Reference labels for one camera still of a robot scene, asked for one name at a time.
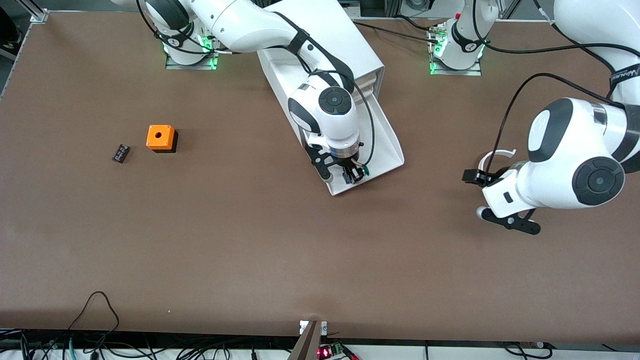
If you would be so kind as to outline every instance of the black strap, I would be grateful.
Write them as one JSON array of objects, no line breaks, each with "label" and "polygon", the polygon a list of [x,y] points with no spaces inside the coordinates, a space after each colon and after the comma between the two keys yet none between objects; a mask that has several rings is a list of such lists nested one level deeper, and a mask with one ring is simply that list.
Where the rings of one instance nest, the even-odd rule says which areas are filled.
[{"label": "black strap", "polygon": [[618,161],[626,158],[636,147],[638,139],[640,139],[640,106],[623,105],[625,107],[625,114],[627,115],[627,130],[618,148],[611,154],[611,156]]},{"label": "black strap", "polygon": [[640,76],[640,63],[625,67],[622,70],[618,70],[611,74],[611,85],[615,85],[623,82],[624,80],[633,79]]},{"label": "black strap", "polygon": [[[634,138],[637,141],[639,138],[638,134],[640,133],[640,106],[629,105],[629,104],[624,104],[624,106],[625,106],[625,113],[627,114],[627,132],[625,133],[625,137],[622,140],[622,142],[624,142],[627,139],[627,134],[630,133],[629,131],[630,126],[635,126],[634,128],[635,131],[633,131],[633,134],[635,135]],[[631,150],[633,150],[635,146],[636,146],[636,143],[633,143],[631,145],[631,149],[629,150],[629,152],[631,152]],[[622,165],[622,168],[625,169],[626,174],[631,174],[632,172],[636,172],[640,170],[640,152],[635,153],[633,156],[631,156],[621,165]]]},{"label": "black strap", "polygon": [[158,33],[158,35],[160,35],[160,37],[167,42],[169,42],[170,39],[178,41],[177,45],[172,44],[172,42],[169,42],[169,44],[171,46],[181,48],[184,45],[184,42],[189,40],[189,38],[191,37],[191,35],[193,34],[193,30],[194,30],[194,26],[193,26],[193,23],[191,23],[184,31],[181,31],[173,36],[164,35],[160,32]]},{"label": "black strap", "polygon": [[[344,62],[342,62],[340,59],[336,58],[335,56],[331,55],[326,49],[324,49],[324,47],[320,46],[320,44],[318,44],[310,35],[309,33],[307,33],[306,31],[304,31],[302,28],[300,28],[298,25],[296,25],[295,22],[289,20],[289,18],[287,18],[285,15],[282,15],[281,13],[278,12],[273,12],[277,15],[279,15],[281,18],[283,18],[284,21],[286,21],[289,25],[291,25],[292,28],[294,28],[298,34],[296,34],[296,36],[293,38],[293,40],[291,40],[291,43],[289,44],[289,46],[287,47],[287,50],[291,51],[290,47],[292,47],[291,45],[293,44],[293,42],[296,41],[296,38],[300,37],[300,33],[304,33],[307,34],[307,38],[305,39],[305,41],[309,41],[313,46],[316,47],[316,49],[318,49],[331,63],[331,65],[333,65],[333,68],[335,68],[335,70],[337,72],[340,72],[340,74],[338,74],[340,76],[340,78],[342,79],[342,84],[343,84],[343,88],[345,90],[347,90],[349,93],[352,93],[354,90],[354,84],[355,84],[355,79],[353,77],[353,71],[351,70],[350,67],[347,66],[347,64],[345,64]],[[296,54],[298,51],[300,51],[302,44],[300,44],[300,46],[298,46],[298,50],[293,54]],[[320,78],[322,78],[323,80],[325,80],[330,86],[339,86],[338,82],[333,78],[333,76],[324,73],[324,74],[319,74],[318,76],[320,76]]]},{"label": "black strap", "polygon": [[145,0],[160,14],[171,30],[182,29],[189,24],[189,14],[179,0]]},{"label": "black strap", "polygon": [[480,39],[473,41],[462,36],[462,34],[458,31],[457,21],[451,27],[451,33],[453,34],[453,40],[455,40],[458,45],[460,45],[464,53],[473,53],[480,45],[482,45],[482,41]]}]

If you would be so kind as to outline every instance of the brown table surface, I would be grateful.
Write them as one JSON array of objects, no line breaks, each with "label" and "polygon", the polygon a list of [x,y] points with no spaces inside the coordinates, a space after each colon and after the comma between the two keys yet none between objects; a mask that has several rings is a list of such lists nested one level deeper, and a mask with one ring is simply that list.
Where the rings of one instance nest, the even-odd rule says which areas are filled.
[{"label": "brown table surface", "polygon": [[[460,181],[525,78],[602,94],[604,67],[485,51],[480,78],[430,76],[424,43],[362,32],[406,164],[332,197],[255,54],[164,70],[136,13],[33,26],[0,102],[0,326],[66,328],[103,290],[130,331],[295,335],[320,318],[345,338],[640,343],[637,176],[606,206],[537,211],[538,236],[478,220],[481,191]],[[541,22],[498,23],[492,39],[565,44]],[[524,159],[532,118],[563,96],[583,97],[532,82],[502,147]],[[177,154],[145,147],[165,123]],[[77,327],[112,325],[96,300]]]}]

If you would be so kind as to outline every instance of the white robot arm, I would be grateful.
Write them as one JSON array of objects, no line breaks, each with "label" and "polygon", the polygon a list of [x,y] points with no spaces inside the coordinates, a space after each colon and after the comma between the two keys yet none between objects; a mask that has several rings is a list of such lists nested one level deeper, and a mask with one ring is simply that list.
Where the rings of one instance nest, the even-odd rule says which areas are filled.
[{"label": "white robot arm", "polygon": [[482,40],[474,29],[474,4],[478,33],[486,37],[500,13],[497,0],[465,0],[459,17],[429,30],[436,32],[436,39],[440,42],[433,56],[454,70],[469,69],[482,51]]},{"label": "white robot arm", "polygon": [[[178,63],[195,63],[205,55],[206,49],[186,38],[192,36],[188,31],[194,27],[194,20],[230,51],[252,53],[281,47],[298,57],[310,75],[290,95],[288,105],[303,133],[309,156],[329,154],[331,161],[323,158],[323,163],[342,166],[347,183],[364,177],[365,170],[358,162],[358,150],[363,144],[351,96],[355,87],[353,72],[306,31],[284,15],[259,8],[250,0],[144,1],[163,42],[170,44],[170,56]],[[324,181],[332,181],[326,167],[316,169]]]},{"label": "white robot arm", "polygon": [[[556,0],[554,10],[558,27],[578,42],[640,49],[635,0]],[[465,171],[464,181],[483,186],[489,207],[478,209],[480,218],[537,234],[531,213],[521,218],[519,212],[605,204],[622,190],[625,173],[640,170],[640,58],[619,49],[593,52],[616,71],[613,84],[623,80],[612,95],[622,108],[568,98],[549,104],[531,124],[529,161],[496,174]]]}]

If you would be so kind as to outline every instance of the cable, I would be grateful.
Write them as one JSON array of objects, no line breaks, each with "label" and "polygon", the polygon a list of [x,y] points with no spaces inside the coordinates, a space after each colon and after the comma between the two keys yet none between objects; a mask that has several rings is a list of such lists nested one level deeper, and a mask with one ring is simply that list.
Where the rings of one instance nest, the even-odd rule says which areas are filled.
[{"label": "cable", "polygon": [[369,107],[369,102],[367,101],[367,99],[364,97],[364,94],[362,93],[362,90],[360,89],[360,87],[358,86],[358,84],[356,84],[355,80],[351,79],[349,76],[337,71],[337,70],[320,70],[320,71],[315,71],[312,72],[309,75],[319,75],[319,74],[338,74],[338,75],[342,75],[345,78],[349,79],[349,81],[353,84],[353,86],[356,88],[356,90],[358,90],[358,94],[360,94],[360,97],[362,98],[362,102],[364,102],[364,105],[367,107],[367,112],[369,113],[369,120],[371,121],[371,152],[369,153],[369,158],[367,159],[367,161],[365,161],[364,163],[359,163],[355,160],[351,160],[355,165],[358,165],[359,167],[366,167],[370,162],[371,162],[371,158],[373,158],[373,151],[374,148],[376,146],[376,125],[373,121],[373,113],[371,112],[371,108]]},{"label": "cable", "polygon": [[611,351],[615,351],[615,352],[617,352],[617,350],[616,350],[616,349],[614,349],[614,348],[612,348],[612,347],[610,347],[610,346],[607,346],[607,345],[605,345],[605,344],[601,344],[601,345],[602,345],[602,346],[604,346],[605,348],[608,348],[608,349],[609,349],[609,350],[611,350]]},{"label": "cable", "polygon": [[[520,95],[520,92],[522,91],[522,89],[524,88],[524,86],[526,84],[528,84],[531,80],[535,79],[535,78],[539,78],[539,77],[546,77],[546,78],[552,78],[555,80],[558,80],[564,84],[569,85],[570,87],[579,90],[591,97],[594,97],[595,99],[598,99],[599,101],[602,101],[604,103],[607,103],[611,106],[615,106],[617,108],[622,108],[622,104],[619,104],[617,102],[611,101],[605,97],[602,97],[590,90],[587,90],[583,87],[581,87],[580,85],[576,85],[575,83],[572,83],[571,81],[562,78],[560,76],[557,75],[553,75],[553,74],[549,74],[547,72],[539,72],[535,75],[530,76],[528,79],[526,79],[522,85],[520,85],[520,87],[518,88],[518,90],[516,91],[516,93],[513,95],[513,98],[511,98],[511,101],[509,102],[509,106],[507,107],[507,111],[504,113],[504,118],[502,118],[502,122],[500,123],[500,129],[498,130],[498,135],[495,138],[495,145],[493,146],[493,151],[491,153],[491,155],[489,156],[489,161],[487,162],[487,166],[486,166],[486,172],[487,174],[490,173],[490,168],[491,168],[491,164],[493,162],[493,157],[495,156],[495,152],[498,150],[498,145],[500,144],[500,138],[502,137],[502,131],[504,130],[504,125],[507,122],[507,118],[509,117],[509,112],[511,112],[511,108],[513,107],[514,102],[516,101],[516,99],[518,98],[518,95]],[[488,185],[488,177],[484,180],[484,184]]]},{"label": "cable", "polygon": [[[151,32],[154,34],[154,37],[160,41],[162,41],[162,43],[164,45],[167,45],[168,47],[171,47],[172,49],[178,50],[182,53],[186,53],[186,54],[195,54],[195,55],[206,55],[206,54],[214,54],[217,53],[217,50],[215,49],[209,49],[208,47],[205,47],[201,44],[198,44],[197,42],[195,42],[191,37],[187,37],[189,40],[195,42],[196,45],[202,47],[203,49],[208,49],[208,52],[196,52],[196,51],[188,51],[188,50],[184,50],[181,49],[177,46],[173,46],[171,44],[169,44],[168,41],[166,41],[165,39],[162,38],[162,36],[160,36],[160,34],[158,33],[158,31],[156,29],[153,28],[153,26],[151,26],[151,23],[149,23],[149,21],[147,20],[147,17],[145,16],[144,11],[142,11],[142,6],[140,5],[140,0],[136,0],[136,5],[138,5],[138,12],[140,13],[140,16],[142,17],[142,19],[145,21],[145,24],[147,25],[147,27],[149,28],[149,30],[151,30]],[[184,36],[186,36],[183,32],[181,32],[180,30],[178,30],[178,32]]]},{"label": "cable", "polygon": [[637,51],[631,47],[627,47],[624,45],[618,45],[618,44],[605,44],[605,43],[594,43],[594,44],[574,44],[574,45],[565,45],[565,46],[558,46],[558,47],[548,47],[546,49],[535,49],[535,50],[510,50],[510,49],[501,49],[499,47],[495,47],[493,45],[490,44],[490,40],[488,39],[487,36],[482,37],[480,35],[480,31],[478,30],[477,27],[477,21],[476,21],[476,3],[477,0],[474,0],[473,2],[473,23],[474,23],[474,31],[476,32],[476,36],[478,37],[478,40],[480,40],[483,45],[485,45],[486,47],[488,47],[489,49],[493,50],[493,51],[497,51],[498,53],[506,53],[506,54],[540,54],[540,53],[549,53],[551,51],[561,51],[561,50],[569,50],[569,49],[586,49],[589,47],[609,47],[611,49],[619,49],[619,50],[624,50],[624,51],[628,51],[636,56],[638,56],[640,58],[640,51]]},{"label": "cable", "polygon": [[430,38],[421,38],[421,37],[416,37],[413,35],[409,35],[409,34],[405,34],[405,33],[399,33],[397,31],[393,31],[393,30],[389,30],[389,29],[385,29],[385,28],[379,28],[377,26],[373,26],[373,25],[369,25],[369,24],[364,24],[363,22],[357,22],[354,21],[353,22],[356,25],[360,25],[360,26],[364,26],[365,28],[371,28],[371,29],[375,29],[375,30],[380,30],[380,31],[384,31],[386,33],[390,33],[393,35],[397,35],[399,37],[406,37],[406,38],[412,38],[412,39],[416,39],[416,40],[421,40],[421,41],[426,41],[426,42],[430,42],[432,44],[437,44],[438,41],[435,39],[430,39]]},{"label": "cable", "polygon": [[522,356],[524,358],[524,360],[528,360],[529,358],[531,359],[539,359],[539,360],[547,360],[550,359],[553,355],[554,355],[554,351],[550,348],[547,347],[546,349],[549,350],[549,353],[545,356],[537,356],[537,355],[531,355],[531,354],[527,354],[524,352],[524,350],[522,349],[522,346],[520,346],[519,343],[512,341],[512,344],[514,344],[516,346],[516,348],[518,348],[518,350],[520,351],[515,352],[515,351],[511,351],[506,345],[504,346],[504,350],[507,350],[507,352],[511,355],[516,355],[516,356]]},{"label": "cable", "polygon": [[427,28],[426,26],[421,26],[421,25],[416,24],[415,21],[411,20],[411,18],[408,17],[408,16],[404,16],[402,14],[397,14],[394,17],[397,17],[399,19],[407,20],[409,22],[409,24],[411,24],[414,28],[417,28],[417,29],[420,29],[420,30],[423,30],[423,31],[429,31],[429,28]]},{"label": "cable", "polygon": [[71,353],[71,360],[77,360],[76,359],[76,353],[74,352],[74,340],[73,338],[69,338],[69,352]]},{"label": "cable", "polygon": [[149,343],[149,340],[147,340],[147,335],[145,335],[143,333],[142,337],[145,339],[145,343],[147,344],[147,347],[149,348],[149,351],[151,352],[151,355],[153,356],[153,360],[158,360],[158,358],[156,357],[156,354],[154,353],[154,349],[151,348],[151,344]]}]

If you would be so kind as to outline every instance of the orange box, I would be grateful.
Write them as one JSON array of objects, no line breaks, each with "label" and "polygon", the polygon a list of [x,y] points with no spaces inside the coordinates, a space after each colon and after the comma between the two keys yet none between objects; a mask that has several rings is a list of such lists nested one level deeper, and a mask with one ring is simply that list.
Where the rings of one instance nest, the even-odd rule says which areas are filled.
[{"label": "orange box", "polygon": [[151,125],[147,133],[147,147],[154,152],[175,152],[178,132],[171,125]]}]

